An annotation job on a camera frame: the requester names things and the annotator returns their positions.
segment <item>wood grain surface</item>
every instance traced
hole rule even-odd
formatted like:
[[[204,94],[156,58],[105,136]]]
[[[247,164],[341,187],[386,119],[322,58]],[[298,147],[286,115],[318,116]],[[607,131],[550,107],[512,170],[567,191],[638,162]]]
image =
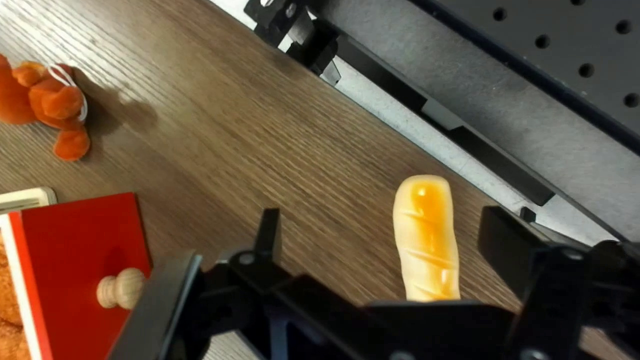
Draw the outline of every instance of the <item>wood grain surface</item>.
[[[0,193],[140,196],[152,258],[195,248],[208,266],[250,246],[279,206],[282,264],[355,305],[399,300],[391,196],[411,174],[451,182],[468,300],[518,311],[477,254],[486,196],[367,113],[198,0],[0,0],[0,52],[67,62],[92,104],[93,149],[50,154],[44,126],[0,126]],[[589,351],[603,351],[589,340]]]

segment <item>orange food piece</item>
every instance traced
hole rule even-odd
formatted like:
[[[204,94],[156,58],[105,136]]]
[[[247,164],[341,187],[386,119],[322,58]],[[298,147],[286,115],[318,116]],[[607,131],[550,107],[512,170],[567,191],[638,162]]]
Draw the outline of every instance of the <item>orange food piece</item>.
[[[411,177],[393,202],[393,232],[406,298],[457,300],[457,245],[451,193],[443,179]]]

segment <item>beige knob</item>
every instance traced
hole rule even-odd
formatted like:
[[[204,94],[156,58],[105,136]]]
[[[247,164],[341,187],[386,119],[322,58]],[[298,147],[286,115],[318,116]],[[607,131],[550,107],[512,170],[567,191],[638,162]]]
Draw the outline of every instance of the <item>beige knob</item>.
[[[118,276],[105,276],[98,282],[98,302],[101,308],[132,311],[141,294],[144,274],[137,269],[125,269]]]

